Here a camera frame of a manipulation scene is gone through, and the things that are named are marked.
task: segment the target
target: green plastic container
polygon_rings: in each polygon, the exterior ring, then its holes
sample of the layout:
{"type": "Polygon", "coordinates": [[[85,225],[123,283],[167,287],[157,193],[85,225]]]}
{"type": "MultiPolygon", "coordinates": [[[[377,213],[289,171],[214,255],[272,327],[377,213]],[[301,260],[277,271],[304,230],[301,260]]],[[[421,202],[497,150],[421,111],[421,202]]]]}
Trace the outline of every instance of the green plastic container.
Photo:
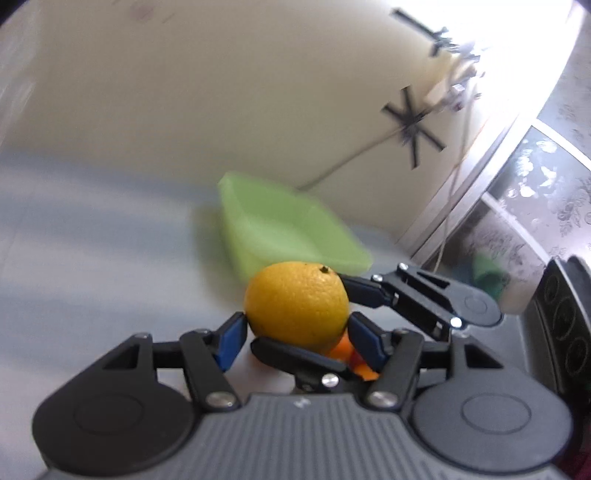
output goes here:
{"type": "Polygon", "coordinates": [[[299,260],[359,275],[371,254],[331,211],[306,194],[239,173],[220,180],[226,240],[240,278],[299,260]]]}

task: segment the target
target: ribbed gray surface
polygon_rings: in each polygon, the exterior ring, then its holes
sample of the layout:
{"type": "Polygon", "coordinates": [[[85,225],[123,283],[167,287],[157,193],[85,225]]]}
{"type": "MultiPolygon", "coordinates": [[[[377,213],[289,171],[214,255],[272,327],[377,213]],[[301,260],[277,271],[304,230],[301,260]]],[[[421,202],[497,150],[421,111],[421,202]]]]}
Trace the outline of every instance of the ribbed gray surface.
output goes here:
{"type": "MultiPolygon", "coordinates": [[[[78,477],[50,471],[44,480],[78,477]]],[[[351,395],[253,395],[246,407],[210,415],[178,454],[126,480],[459,480],[430,456],[393,414],[351,395]]],[[[555,469],[520,480],[564,479],[555,469]]]]}

